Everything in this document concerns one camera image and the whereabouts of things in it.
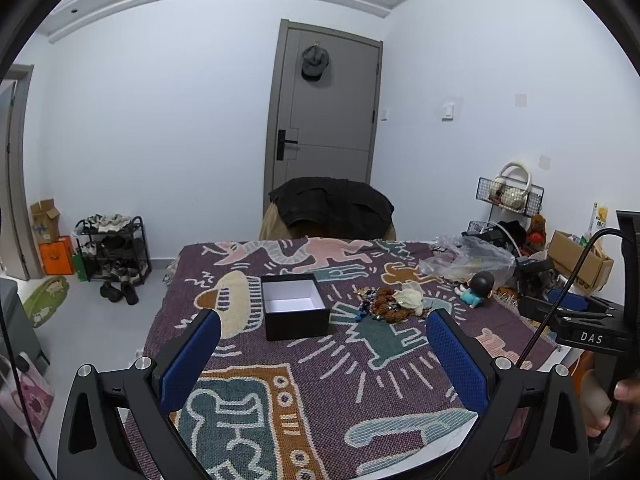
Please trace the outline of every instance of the white wall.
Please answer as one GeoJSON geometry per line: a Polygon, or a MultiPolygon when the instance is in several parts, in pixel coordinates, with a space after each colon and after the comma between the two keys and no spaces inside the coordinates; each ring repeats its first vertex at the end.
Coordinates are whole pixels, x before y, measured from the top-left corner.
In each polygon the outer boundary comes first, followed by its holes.
{"type": "Polygon", "coordinates": [[[22,143],[24,192],[27,205],[43,198],[50,189],[46,186],[46,177],[43,174],[43,166],[46,153],[41,149],[46,135],[44,119],[45,104],[49,99],[47,84],[51,67],[52,46],[47,38],[40,34],[34,34],[24,45],[15,63],[33,65],[31,83],[27,95],[27,109],[24,117],[24,140],[22,143]]]}
{"type": "MultiPolygon", "coordinates": [[[[456,234],[488,207],[480,176],[519,158],[545,187],[547,231],[582,234],[591,207],[640,210],[640,78],[581,0],[409,0],[386,19],[372,184],[399,237],[456,234]],[[528,96],[514,106],[516,93],[528,96]],[[453,122],[440,120],[455,99],[453,122]],[[540,155],[551,160],[538,168],[540,155]]],[[[623,299],[620,242],[605,296],[623,299]]]]}
{"type": "Polygon", "coordinates": [[[381,18],[313,0],[165,0],[53,44],[42,149],[62,230],[139,214],[156,258],[255,239],[281,18],[382,36],[381,18]]]}

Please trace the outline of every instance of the bed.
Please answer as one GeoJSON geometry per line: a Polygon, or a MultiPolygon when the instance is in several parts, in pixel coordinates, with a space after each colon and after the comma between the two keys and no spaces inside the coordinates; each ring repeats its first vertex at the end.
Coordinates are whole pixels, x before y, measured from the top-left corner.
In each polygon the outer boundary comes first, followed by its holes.
{"type": "MultiPolygon", "coordinates": [[[[431,351],[424,320],[356,322],[363,286],[417,282],[492,356],[515,361],[532,326],[495,299],[469,309],[450,283],[420,273],[426,243],[333,238],[217,242],[185,247],[149,331],[154,356],[203,308],[222,319],[220,344],[171,418],[216,479],[374,480],[455,449],[476,414],[464,409],[431,351]],[[313,272],[332,306],[330,333],[268,342],[260,276],[313,272]]],[[[566,349],[541,339],[526,367],[566,349]]],[[[145,474],[159,479],[131,417],[127,434],[145,474]]]]}

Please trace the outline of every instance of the gray door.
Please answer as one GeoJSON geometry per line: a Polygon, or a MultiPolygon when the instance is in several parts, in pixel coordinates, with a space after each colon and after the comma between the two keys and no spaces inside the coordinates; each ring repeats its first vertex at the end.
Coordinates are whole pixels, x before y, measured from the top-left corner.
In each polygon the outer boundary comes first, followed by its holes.
{"type": "Polygon", "coordinates": [[[29,275],[24,265],[22,251],[15,231],[14,213],[11,206],[9,186],[8,152],[9,130],[13,109],[15,82],[0,82],[0,212],[2,226],[0,228],[0,258],[8,276],[28,280],[29,275]]]}
{"type": "Polygon", "coordinates": [[[271,189],[301,176],[370,177],[382,44],[309,28],[327,32],[286,29],[276,131],[268,137],[275,143],[271,189]],[[319,81],[308,81],[302,53],[314,44],[331,61],[319,81]]]}

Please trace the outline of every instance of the pink bag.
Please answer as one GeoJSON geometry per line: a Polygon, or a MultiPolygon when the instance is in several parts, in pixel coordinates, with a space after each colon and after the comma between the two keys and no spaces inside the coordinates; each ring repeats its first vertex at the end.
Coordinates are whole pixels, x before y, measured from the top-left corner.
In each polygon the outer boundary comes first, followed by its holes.
{"type": "MultiPolygon", "coordinates": [[[[29,365],[26,372],[18,370],[22,394],[24,396],[25,404],[27,405],[27,412],[29,413],[29,419],[31,420],[33,431],[36,436],[40,436],[42,425],[44,424],[47,415],[49,415],[49,409],[53,402],[53,388],[46,380],[44,380],[27,354],[20,352],[20,357],[22,357],[29,365]]],[[[0,406],[2,406],[21,430],[30,436],[27,421],[24,419],[24,415],[22,414],[20,396],[15,387],[11,364],[9,360],[1,354],[0,359],[2,359],[9,368],[9,372],[6,376],[0,372],[0,376],[4,381],[2,386],[0,386],[0,406]]]]}

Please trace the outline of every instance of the orange bag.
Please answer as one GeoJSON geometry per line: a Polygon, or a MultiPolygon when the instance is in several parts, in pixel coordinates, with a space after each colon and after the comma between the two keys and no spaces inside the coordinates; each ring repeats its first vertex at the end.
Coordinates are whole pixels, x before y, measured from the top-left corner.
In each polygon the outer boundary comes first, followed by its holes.
{"type": "Polygon", "coordinates": [[[71,262],[73,245],[70,236],[61,236],[58,241],[50,244],[40,244],[40,256],[44,271],[49,275],[73,274],[74,266],[71,262]]]}

